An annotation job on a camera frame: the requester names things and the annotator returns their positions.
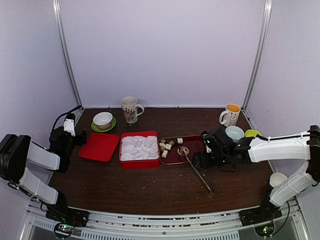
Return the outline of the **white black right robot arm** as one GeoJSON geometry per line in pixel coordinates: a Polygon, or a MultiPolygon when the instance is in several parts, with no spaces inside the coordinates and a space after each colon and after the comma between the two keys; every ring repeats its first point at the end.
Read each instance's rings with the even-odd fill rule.
{"type": "Polygon", "coordinates": [[[280,137],[242,137],[233,141],[222,129],[202,132],[206,150],[193,155],[194,168],[260,163],[269,160],[303,160],[302,166],[291,176],[273,173],[267,183],[267,193],[260,206],[241,210],[242,225],[272,221],[282,216],[280,207],[310,186],[320,181],[320,128],[310,126],[308,131],[280,137]]]}

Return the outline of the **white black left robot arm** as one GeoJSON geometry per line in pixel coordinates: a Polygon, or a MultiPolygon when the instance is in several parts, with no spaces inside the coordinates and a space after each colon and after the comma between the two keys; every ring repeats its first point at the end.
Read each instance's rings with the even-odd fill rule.
{"type": "Polygon", "coordinates": [[[75,146],[87,142],[87,132],[71,133],[58,127],[49,137],[49,149],[32,141],[29,135],[7,134],[0,142],[0,177],[9,187],[21,190],[46,206],[46,217],[55,221],[85,226],[89,212],[71,208],[66,196],[43,182],[30,169],[33,164],[50,172],[66,173],[75,146]]]}

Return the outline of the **red tin lid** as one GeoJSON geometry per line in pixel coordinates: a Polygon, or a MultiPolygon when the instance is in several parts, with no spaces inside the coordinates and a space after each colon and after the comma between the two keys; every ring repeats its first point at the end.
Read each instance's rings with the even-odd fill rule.
{"type": "Polygon", "coordinates": [[[86,160],[108,163],[120,141],[120,136],[106,133],[92,133],[79,151],[79,157],[86,160]]]}

